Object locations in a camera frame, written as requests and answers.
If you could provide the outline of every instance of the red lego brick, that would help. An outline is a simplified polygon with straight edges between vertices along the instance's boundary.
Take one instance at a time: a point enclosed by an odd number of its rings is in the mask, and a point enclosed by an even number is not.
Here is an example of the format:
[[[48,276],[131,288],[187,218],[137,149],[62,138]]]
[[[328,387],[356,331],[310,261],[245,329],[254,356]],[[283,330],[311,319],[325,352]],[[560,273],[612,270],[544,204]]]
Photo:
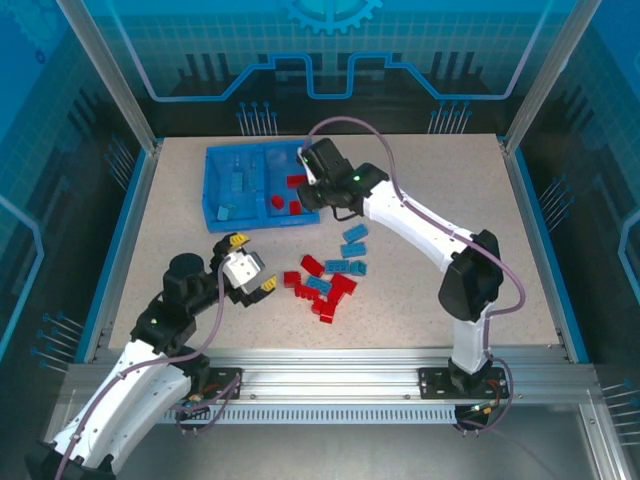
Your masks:
[[[307,287],[306,285],[296,285],[293,292],[296,297],[302,297],[305,300],[316,300],[320,296],[320,290]]]
[[[333,287],[331,287],[331,290],[329,290],[327,301],[335,303],[337,305],[342,300],[342,297],[344,297],[344,290],[334,285]]]
[[[311,255],[305,255],[302,257],[302,261],[300,262],[302,268],[304,268],[307,272],[309,272],[314,277],[321,277],[324,273],[324,265],[318,262]]]
[[[348,293],[349,295],[353,294],[354,290],[356,289],[356,286],[358,285],[356,282],[354,282],[350,278],[347,278],[344,275],[341,275],[339,273],[336,273],[331,278],[331,284],[344,290],[344,293]]]
[[[294,200],[293,202],[289,202],[289,213],[291,215],[301,215],[302,214],[302,205],[298,200]]]
[[[324,300],[316,298],[313,302],[313,305],[311,305],[311,311],[316,315],[320,315],[320,313],[322,313],[322,308],[324,307],[324,303],[325,303]]]
[[[306,175],[289,175],[287,177],[287,187],[289,188],[298,188],[300,185],[306,182]]]
[[[336,314],[336,304],[326,302],[320,312],[320,321],[324,323],[333,323],[333,316]]]
[[[274,195],[271,197],[271,205],[276,207],[278,210],[282,210],[284,208],[284,198],[280,195]]]
[[[293,288],[302,283],[302,275],[300,272],[284,272],[283,282],[285,288]]]

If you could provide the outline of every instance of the cable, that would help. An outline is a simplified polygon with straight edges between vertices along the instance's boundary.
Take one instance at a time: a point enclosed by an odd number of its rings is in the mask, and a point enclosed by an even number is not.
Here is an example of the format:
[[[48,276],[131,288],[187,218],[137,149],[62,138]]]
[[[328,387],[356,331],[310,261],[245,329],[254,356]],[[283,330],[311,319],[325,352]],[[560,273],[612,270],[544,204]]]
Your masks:
[[[321,121],[320,123],[316,124],[311,129],[311,131],[309,131],[309,133],[307,134],[307,136],[306,136],[306,138],[304,140],[302,148],[305,149],[311,144],[311,137],[313,137],[313,135],[318,130],[320,130],[322,127],[324,127],[326,125],[329,125],[329,124],[335,123],[335,122],[350,122],[350,123],[354,123],[356,125],[360,125],[361,127],[364,127],[367,130],[369,130],[376,137],[378,137],[378,140],[380,140],[380,142],[382,143],[384,149],[387,152],[387,156],[389,157],[389,164],[391,166],[391,183],[393,184],[393,189],[395,190],[396,195],[398,196],[398,199],[400,200],[400,202],[405,207],[407,207],[411,212],[413,212],[418,217],[423,219],[425,222],[429,223],[433,227],[436,227],[438,230],[440,230],[441,232],[445,233],[446,235],[448,235],[450,237],[453,237],[454,239],[464,243],[467,247],[472,248],[476,252],[484,255],[486,258],[491,260],[495,265],[500,267],[500,269],[511,279],[511,281],[514,283],[514,285],[518,289],[518,294],[520,296],[520,298],[518,299],[518,302],[515,305],[511,306],[511,307],[507,307],[507,308],[503,308],[501,310],[496,310],[494,312],[491,312],[491,316],[495,317],[495,316],[498,316],[498,315],[505,315],[507,313],[512,313],[512,312],[515,312],[517,310],[520,310],[522,308],[522,306],[524,305],[524,302],[525,302],[525,299],[526,299],[526,292],[525,292],[525,289],[524,289],[524,285],[522,284],[522,282],[520,281],[518,276],[513,272],[513,270],[511,270],[511,268],[509,268],[498,257],[496,257],[494,254],[489,252],[487,249],[481,247],[480,245],[478,245],[476,243],[473,243],[473,241],[471,241],[471,240],[469,240],[469,239],[467,239],[467,238],[465,238],[465,237],[463,237],[461,235],[458,235],[457,233],[455,233],[450,228],[447,228],[444,225],[441,225],[440,223],[436,222],[431,217],[429,217],[428,215],[424,214],[419,209],[417,209],[411,202],[406,200],[406,198],[404,196],[404,193],[402,192],[402,190],[400,190],[400,186],[398,185],[398,179],[397,179],[397,173],[396,173],[396,161],[395,161],[395,158],[393,156],[393,151],[391,150],[391,146],[389,145],[389,142],[387,141],[387,139],[378,130],[376,130],[372,125],[370,125],[369,123],[365,122],[364,120],[360,120],[359,118],[355,118],[355,117],[348,117],[348,116],[343,116],[343,115],[336,116],[336,117],[329,117],[329,118]]]
[[[60,465],[58,466],[58,470],[56,471],[55,480],[62,479],[64,469],[66,468],[67,463],[69,463],[69,459],[71,458],[71,454],[73,453],[74,447],[80,441],[81,434],[84,431],[84,427],[89,422],[89,418],[91,418],[91,415],[93,414],[95,409],[98,407],[100,402],[107,395],[107,393],[109,393],[109,391],[120,380],[123,380],[129,373],[139,370],[141,368],[151,367],[153,365],[164,365],[164,364],[169,365],[171,363],[187,362],[189,360],[192,360],[198,357],[199,355],[201,355],[207,349],[207,347],[211,344],[211,342],[213,342],[213,339],[218,334],[218,330],[220,329],[220,324],[222,323],[222,312],[224,311],[224,276],[223,276],[222,268],[227,263],[227,261],[228,259],[225,258],[222,262],[220,262],[220,265],[218,266],[218,311],[216,313],[215,323],[213,324],[213,327],[211,328],[211,332],[209,333],[209,336],[204,341],[204,343],[200,346],[200,348],[198,348],[194,352],[189,353],[188,355],[183,355],[181,357],[173,357],[173,358],[163,357],[163,358],[157,358],[155,360],[147,360],[146,362],[140,362],[136,365],[125,368],[124,370],[119,372],[118,375],[113,377],[111,381],[107,383],[105,387],[98,392],[98,394],[96,395],[96,398],[93,400],[93,402],[91,402],[84,416],[80,419],[80,422],[78,423],[78,427],[76,428],[71,438],[71,441],[69,442],[69,446],[67,447],[67,449],[64,452],[64,455],[62,456],[62,460],[60,460]]]
[[[182,424],[180,423],[180,416],[176,416],[176,426],[182,430],[182,434],[186,434],[187,432],[193,431],[194,435],[197,435],[198,433],[201,432],[205,432],[207,430],[209,430],[211,427],[213,427],[215,425],[215,423],[220,419],[220,417],[222,416],[222,413],[224,412],[225,408],[227,408],[227,405],[229,403],[229,400],[231,400],[231,397],[233,396],[233,392],[236,389],[236,386],[238,385],[238,383],[240,383],[240,377],[236,376],[236,378],[234,378],[231,383],[229,383],[229,385],[227,385],[218,395],[215,396],[215,398],[212,398],[211,400],[208,400],[207,402],[203,402],[201,404],[198,405],[194,405],[193,407],[182,407],[186,410],[200,410],[203,408],[208,407],[209,405],[215,403],[217,400],[219,400],[225,393],[227,393],[227,396],[225,397],[224,403],[222,404],[222,406],[220,407],[220,409],[216,412],[215,416],[209,421],[209,423],[207,423],[206,425],[199,427],[199,428],[193,428],[193,430],[187,430],[185,429]]]

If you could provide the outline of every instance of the table surface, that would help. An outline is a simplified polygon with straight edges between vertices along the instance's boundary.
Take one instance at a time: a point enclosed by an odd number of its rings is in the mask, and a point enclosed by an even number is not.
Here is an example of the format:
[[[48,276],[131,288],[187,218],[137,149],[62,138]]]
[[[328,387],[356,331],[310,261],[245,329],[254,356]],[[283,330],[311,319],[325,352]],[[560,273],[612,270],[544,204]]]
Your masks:
[[[370,162],[388,171],[384,150],[372,136],[331,137],[354,165]],[[161,289],[162,275],[175,255],[193,252],[211,257],[222,234],[207,231],[201,198],[207,147],[268,142],[277,138],[167,138],[164,141],[138,233],[109,347],[122,348],[148,302]],[[440,216],[471,231],[488,229],[499,239],[503,260],[527,289],[527,303],[517,313],[497,317],[491,343],[557,344],[553,321],[534,264],[496,137],[493,135],[390,135],[402,188]],[[340,257],[342,232],[363,222],[368,253],[366,277],[358,279],[353,297],[337,308],[334,323],[324,324],[310,303],[282,285],[282,272],[301,270],[300,259]],[[225,303],[222,327],[212,347],[218,348],[409,348],[452,345],[452,318],[437,292],[442,274],[416,248],[369,219],[336,222],[321,212],[320,224],[251,230],[255,250],[278,288],[247,309]],[[515,303],[517,292],[505,278],[498,307]],[[216,307],[198,317],[189,341],[207,337]]]

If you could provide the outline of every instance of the glass panel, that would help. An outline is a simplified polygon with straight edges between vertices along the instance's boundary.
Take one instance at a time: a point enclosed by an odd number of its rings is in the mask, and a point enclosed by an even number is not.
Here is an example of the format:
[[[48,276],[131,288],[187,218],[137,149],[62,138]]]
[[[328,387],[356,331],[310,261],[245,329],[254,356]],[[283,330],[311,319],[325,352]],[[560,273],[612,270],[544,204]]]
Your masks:
[[[140,147],[55,2],[2,7],[0,410],[13,413],[2,420],[0,449],[11,454],[1,456],[0,478],[25,478],[23,456],[77,348],[73,331],[85,322]],[[80,326],[43,321],[58,312]]]
[[[638,2],[602,2],[522,143],[542,228],[605,385],[640,381],[638,22]]]
[[[86,3],[156,134],[189,136],[504,133],[574,0]]]

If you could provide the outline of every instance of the blue tray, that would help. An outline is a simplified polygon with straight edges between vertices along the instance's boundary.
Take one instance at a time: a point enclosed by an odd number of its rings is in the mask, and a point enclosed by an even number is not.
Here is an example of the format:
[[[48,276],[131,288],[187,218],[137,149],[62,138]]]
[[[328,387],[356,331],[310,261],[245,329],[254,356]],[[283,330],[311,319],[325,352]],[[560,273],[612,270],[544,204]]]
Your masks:
[[[207,148],[202,209],[209,231],[318,223],[317,212],[303,209],[301,215],[289,214],[289,202],[298,200],[298,196],[295,188],[287,187],[287,177],[305,173],[296,162],[296,152],[302,143],[292,140]],[[271,205],[272,195],[284,199],[282,210]],[[230,208],[228,220],[218,220],[220,206]]]

